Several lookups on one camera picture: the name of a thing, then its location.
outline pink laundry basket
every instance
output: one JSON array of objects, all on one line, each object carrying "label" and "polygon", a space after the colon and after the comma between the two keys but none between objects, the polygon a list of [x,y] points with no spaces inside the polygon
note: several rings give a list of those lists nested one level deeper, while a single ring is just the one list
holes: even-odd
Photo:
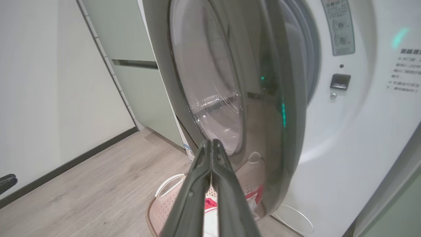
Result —
[{"label": "pink laundry basket", "polygon": [[[253,152],[248,162],[237,170],[236,174],[254,218],[258,220],[265,216],[266,209],[260,202],[264,188],[265,163],[260,154]],[[185,178],[185,174],[174,175],[165,180],[155,193],[146,216],[148,227],[154,237],[158,237],[163,229]],[[217,197],[217,192],[210,186],[205,198],[217,202]]]}]

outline white tile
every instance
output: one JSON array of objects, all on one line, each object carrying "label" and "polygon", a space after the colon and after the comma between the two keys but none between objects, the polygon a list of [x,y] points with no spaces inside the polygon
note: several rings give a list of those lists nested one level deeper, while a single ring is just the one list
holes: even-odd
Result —
[{"label": "white tile", "polygon": [[92,32],[93,37],[94,37],[94,38],[98,37],[98,35],[96,34],[95,29],[93,28],[93,25],[92,25],[91,19],[90,19],[88,16],[86,16],[86,21],[88,22],[88,26],[89,26],[89,29],[90,29],[90,30],[91,30],[91,32]]},{"label": "white tile", "polygon": [[134,119],[134,123],[136,124],[136,127],[139,131],[145,128],[145,126],[141,124],[139,121],[137,121],[136,118]]},{"label": "white tile", "polygon": [[111,62],[108,59],[108,57],[104,57],[105,63],[107,64],[107,67],[109,69],[109,72],[111,73],[111,75],[115,75],[114,70],[111,67]]},{"label": "white tile", "polygon": [[133,119],[136,118],[136,116],[134,116],[133,110],[131,109],[130,105],[127,106],[127,109],[129,109],[130,115],[132,116]]},{"label": "white tile", "polygon": [[117,76],[112,75],[112,79],[114,80],[115,84],[117,85],[118,91],[123,91],[123,89],[120,86],[120,82],[118,82]]},{"label": "white tile", "polygon": [[124,103],[126,104],[126,106],[128,106],[129,102],[127,101],[126,95],[124,94],[123,91],[121,91],[120,94],[121,94],[121,97],[123,97]]},{"label": "white tile", "polygon": [[95,38],[96,44],[98,45],[99,51],[101,52],[102,57],[106,57],[104,48],[102,47],[101,41],[99,41],[99,38]]},{"label": "white tile", "polygon": [[78,2],[79,2],[79,4],[80,4],[80,8],[82,9],[83,14],[84,14],[85,16],[88,16],[88,12],[87,12],[87,10],[86,10],[86,8],[85,8],[85,5],[83,4],[83,1],[82,1],[82,0],[78,0]]}]

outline cabinet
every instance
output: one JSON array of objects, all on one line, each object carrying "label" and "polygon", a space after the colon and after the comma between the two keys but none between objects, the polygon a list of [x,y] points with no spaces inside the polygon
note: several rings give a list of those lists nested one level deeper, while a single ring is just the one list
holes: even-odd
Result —
[{"label": "cabinet", "polygon": [[[136,119],[183,142],[136,0],[83,0],[89,19]],[[119,62],[130,62],[129,66]]]}]

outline front-loading washing machine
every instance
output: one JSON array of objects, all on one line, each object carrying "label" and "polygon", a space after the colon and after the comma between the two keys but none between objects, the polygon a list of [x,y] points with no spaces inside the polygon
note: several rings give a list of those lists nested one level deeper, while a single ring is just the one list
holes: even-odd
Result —
[{"label": "front-loading washing machine", "polygon": [[305,236],[343,235],[421,121],[421,2],[143,8],[192,150],[221,140],[256,218],[272,214]]}]

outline laminate flooring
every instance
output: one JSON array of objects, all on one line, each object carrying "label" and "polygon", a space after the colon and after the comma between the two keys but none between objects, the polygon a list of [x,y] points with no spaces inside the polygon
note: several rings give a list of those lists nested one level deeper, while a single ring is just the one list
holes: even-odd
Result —
[{"label": "laminate flooring", "polygon": [[[0,209],[0,237],[149,237],[157,188],[189,167],[183,152],[144,129]],[[264,237],[298,236],[271,217],[258,226]]]}]

